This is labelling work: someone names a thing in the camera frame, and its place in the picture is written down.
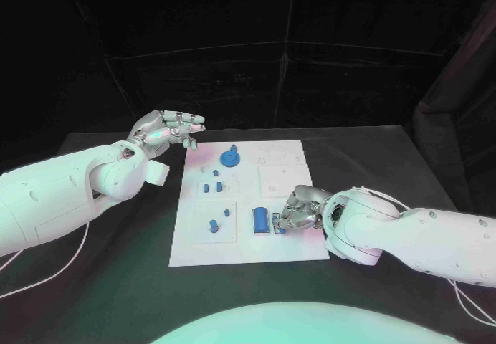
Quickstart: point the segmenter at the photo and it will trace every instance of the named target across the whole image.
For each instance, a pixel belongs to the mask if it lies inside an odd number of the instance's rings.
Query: white board
[[[221,164],[221,154],[232,144],[241,161],[229,168]],[[312,185],[300,141],[199,143],[198,150],[188,150],[170,266],[329,259],[322,229],[277,234],[271,225],[271,213],[283,211],[299,184]],[[270,234],[254,233],[257,207],[268,210]],[[214,219],[216,233],[209,230]]]

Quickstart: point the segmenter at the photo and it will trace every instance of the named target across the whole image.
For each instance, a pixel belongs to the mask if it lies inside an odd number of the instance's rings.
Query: table
[[[127,133],[72,133],[59,154],[126,139]],[[208,130],[201,142],[302,140],[313,185],[332,192],[365,186],[410,207],[454,210],[414,144],[398,125],[355,128]],[[9,331],[19,343],[149,343],[222,310],[278,301],[327,302],[398,317],[467,343],[496,340],[457,304],[444,279],[411,270],[387,252],[375,267],[330,255],[330,261],[169,267],[185,149],[173,145],[157,161],[170,166],[163,187],[144,185],[137,196],[90,224],[81,257],[64,274],[25,295],[4,300]],[[7,271],[28,271],[43,257],[65,265],[84,229],[22,256]],[[39,267],[49,276],[59,268]],[[490,314],[496,292],[464,285]]]

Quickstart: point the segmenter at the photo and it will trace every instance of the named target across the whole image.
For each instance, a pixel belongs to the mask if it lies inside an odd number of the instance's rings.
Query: blue knob
[[[218,222],[216,222],[215,220],[212,220],[212,221],[209,222],[209,231],[211,231],[212,233],[216,233],[218,230],[219,230]]]
[[[240,164],[240,154],[235,145],[231,146],[231,150],[222,153],[221,163],[227,167],[235,167]]]

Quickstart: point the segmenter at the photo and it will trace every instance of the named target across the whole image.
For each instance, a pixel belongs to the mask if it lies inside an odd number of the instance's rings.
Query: robotic hand
[[[152,160],[172,143],[198,147],[189,133],[203,117],[152,111],[130,136],[28,165],[0,177],[0,256],[43,244],[79,228],[134,197],[144,182],[162,186],[169,167]]]
[[[385,250],[420,272],[496,287],[495,219],[410,209],[391,196],[365,188],[333,195],[299,185],[273,224],[283,231],[323,227],[327,250],[359,264],[375,265]]]

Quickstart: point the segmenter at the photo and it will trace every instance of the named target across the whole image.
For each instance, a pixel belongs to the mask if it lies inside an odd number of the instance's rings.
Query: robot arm
[[[169,167],[150,159],[172,143],[196,149],[189,133],[203,118],[152,111],[127,140],[28,165],[0,177],[0,256],[43,244],[134,197],[144,182],[162,186]]]
[[[276,225],[323,226],[327,250],[359,264],[375,265],[385,250],[417,271],[496,287],[495,219],[424,208],[400,213],[389,200],[362,188],[325,197],[317,188],[297,186],[283,211],[287,218]]]

